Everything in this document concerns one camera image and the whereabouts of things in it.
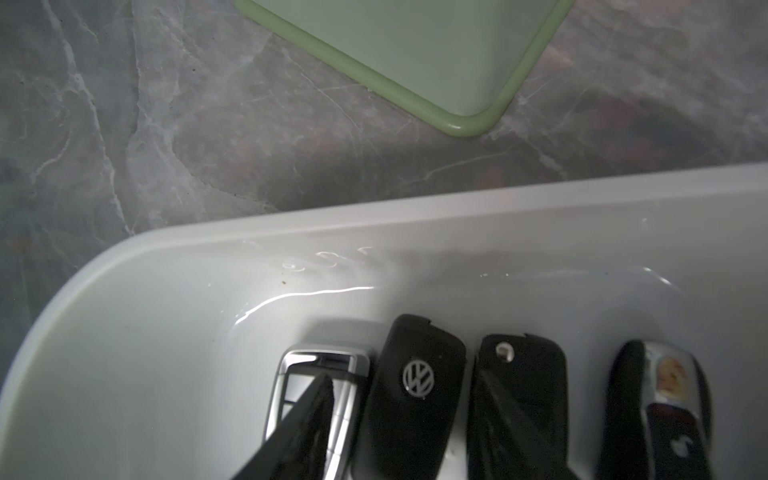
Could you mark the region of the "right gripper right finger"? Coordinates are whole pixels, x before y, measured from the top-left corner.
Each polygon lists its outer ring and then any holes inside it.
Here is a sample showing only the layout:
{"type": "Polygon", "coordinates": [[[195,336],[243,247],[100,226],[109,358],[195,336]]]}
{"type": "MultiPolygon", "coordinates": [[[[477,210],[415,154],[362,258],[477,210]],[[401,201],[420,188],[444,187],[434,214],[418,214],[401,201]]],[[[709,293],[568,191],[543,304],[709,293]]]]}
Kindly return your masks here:
{"type": "Polygon", "coordinates": [[[510,391],[491,371],[473,377],[467,424],[470,479],[574,479],[510,391]]]}

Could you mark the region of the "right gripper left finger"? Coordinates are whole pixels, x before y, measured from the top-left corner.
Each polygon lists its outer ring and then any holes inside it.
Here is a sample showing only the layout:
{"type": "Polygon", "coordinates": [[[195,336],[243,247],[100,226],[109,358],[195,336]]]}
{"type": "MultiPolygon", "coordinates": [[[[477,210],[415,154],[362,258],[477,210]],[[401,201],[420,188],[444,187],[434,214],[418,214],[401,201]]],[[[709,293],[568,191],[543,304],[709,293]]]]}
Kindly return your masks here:
{"type": "Polygon", "coordinates": [[[322,479],[333,407],[332,380],[322,374],[234,479],[322,479]]]}

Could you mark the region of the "silver trimmed car key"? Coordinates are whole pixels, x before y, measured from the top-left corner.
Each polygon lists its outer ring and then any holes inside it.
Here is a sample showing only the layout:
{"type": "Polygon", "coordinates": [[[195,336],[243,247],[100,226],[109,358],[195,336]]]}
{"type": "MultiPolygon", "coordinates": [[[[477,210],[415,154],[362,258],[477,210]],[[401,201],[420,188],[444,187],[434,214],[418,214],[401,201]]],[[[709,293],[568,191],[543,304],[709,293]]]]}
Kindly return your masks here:
{"type": "Polygon", "coordinates": [[[370,370],[368,349],[320,344],[292,346],[279,363],[264,438],[272,435],[315,377],[328,375],[333,384],[334,407],[324,477],[345,479],[370,370]]]}

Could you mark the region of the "black car key top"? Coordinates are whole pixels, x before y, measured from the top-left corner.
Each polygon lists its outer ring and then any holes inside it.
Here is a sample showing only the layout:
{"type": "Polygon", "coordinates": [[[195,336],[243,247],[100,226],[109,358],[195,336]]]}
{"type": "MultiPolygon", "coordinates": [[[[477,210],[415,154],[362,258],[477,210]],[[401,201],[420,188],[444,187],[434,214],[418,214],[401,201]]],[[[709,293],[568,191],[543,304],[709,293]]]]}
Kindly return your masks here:
{"type": "Polygon", "coordinates": [[[568,382],[562,349],[546,338],[492,334],[477,350],[474,374],[497,376],[561,458],[568,456],[568,382]]]}

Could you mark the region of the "black VW car key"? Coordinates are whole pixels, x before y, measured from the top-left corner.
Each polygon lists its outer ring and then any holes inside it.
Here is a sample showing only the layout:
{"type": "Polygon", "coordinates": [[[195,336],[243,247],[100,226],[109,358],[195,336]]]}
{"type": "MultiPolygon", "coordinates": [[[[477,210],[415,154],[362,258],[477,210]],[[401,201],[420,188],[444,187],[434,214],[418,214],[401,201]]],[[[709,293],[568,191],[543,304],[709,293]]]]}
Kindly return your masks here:
{"type": "Polygon", "coordinates": [[[466,347],[427,318],[395,319],[356,437],[354,479],[435,479],[455,419],[466,347]]]}

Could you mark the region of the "white storage box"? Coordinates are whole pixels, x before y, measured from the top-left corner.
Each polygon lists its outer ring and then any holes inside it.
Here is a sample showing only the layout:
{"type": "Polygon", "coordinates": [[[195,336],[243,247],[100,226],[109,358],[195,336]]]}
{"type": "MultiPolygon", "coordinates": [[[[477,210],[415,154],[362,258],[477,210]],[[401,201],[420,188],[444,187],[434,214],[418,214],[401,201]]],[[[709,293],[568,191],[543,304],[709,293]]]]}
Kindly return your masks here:
{"type": "Polygon", "coordinates": [[[5,479],[228,479],[260,447],[283,353],[379,350],[404,313],[468,349],[564,351],[569,465],[594,476],[631,339],[694,355],[718,479],[767,475],[767,168],[575,181],[173,227],[54,296],[1,394],[5,479]]]}

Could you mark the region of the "black slim car key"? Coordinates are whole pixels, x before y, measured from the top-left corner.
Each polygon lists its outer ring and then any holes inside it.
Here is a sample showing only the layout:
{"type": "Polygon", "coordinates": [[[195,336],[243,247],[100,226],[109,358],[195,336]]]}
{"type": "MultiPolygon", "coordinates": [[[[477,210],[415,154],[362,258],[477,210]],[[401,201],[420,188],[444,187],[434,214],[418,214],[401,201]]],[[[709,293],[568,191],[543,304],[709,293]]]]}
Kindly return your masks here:
{"type": "Polygon", "coordinates": [[[631,340],[611,368],[597,479],[713,479],[712,400],[697,359],[631,340]]]}

